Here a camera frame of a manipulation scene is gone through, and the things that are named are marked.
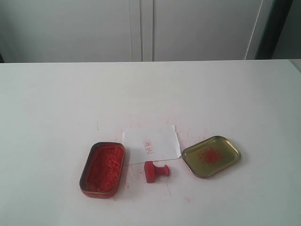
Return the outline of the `red plastic stamp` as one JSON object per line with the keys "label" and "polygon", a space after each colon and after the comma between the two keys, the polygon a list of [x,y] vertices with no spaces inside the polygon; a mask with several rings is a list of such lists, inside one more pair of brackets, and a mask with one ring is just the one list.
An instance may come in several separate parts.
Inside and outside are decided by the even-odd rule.
{"label": "red plastic stamp", "polygon": [[147,183],[154,183],[159,176],[169,176],[170,169],[167,165],[157,167],[152,161],[146,161],[144,164],[145,178]]}

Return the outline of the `red ink pad tin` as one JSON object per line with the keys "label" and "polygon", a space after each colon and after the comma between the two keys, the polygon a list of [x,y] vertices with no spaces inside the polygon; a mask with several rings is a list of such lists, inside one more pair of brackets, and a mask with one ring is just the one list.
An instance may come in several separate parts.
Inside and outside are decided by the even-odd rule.
{"label": "red ink pad tin", "polygon": [[92,198],[110,198],[118,190],[125,160],[121,143],[98,142],[91,147],[79,186]]}

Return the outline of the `white paper sheet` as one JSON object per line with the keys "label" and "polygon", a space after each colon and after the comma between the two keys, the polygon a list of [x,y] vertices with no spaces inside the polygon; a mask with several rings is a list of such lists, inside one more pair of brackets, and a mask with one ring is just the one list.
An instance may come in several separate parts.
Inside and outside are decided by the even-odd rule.
{"label": "white paper sheet", "polygon": [[127,163],[178,159],[181,148],[174,125],[128,129],[122,133]]}

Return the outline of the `gold tin lid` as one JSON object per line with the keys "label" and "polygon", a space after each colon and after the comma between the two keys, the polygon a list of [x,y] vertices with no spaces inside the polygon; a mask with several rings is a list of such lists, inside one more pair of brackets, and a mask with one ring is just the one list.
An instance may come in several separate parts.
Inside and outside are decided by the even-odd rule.
{"label": "gold tin lid", "polygon": [[213,136],[184,149],[182,159],[195,176],[208,178],[236,164],[241,153],[227,138]]}

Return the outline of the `grey cabinet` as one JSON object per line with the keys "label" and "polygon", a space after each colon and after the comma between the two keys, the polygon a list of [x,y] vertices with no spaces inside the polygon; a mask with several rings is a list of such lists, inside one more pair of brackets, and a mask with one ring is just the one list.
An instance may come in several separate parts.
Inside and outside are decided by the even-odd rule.
{"label": "grey cabinet", "polygon": [[5,63],[270,59],[298,0],[3,0]]}

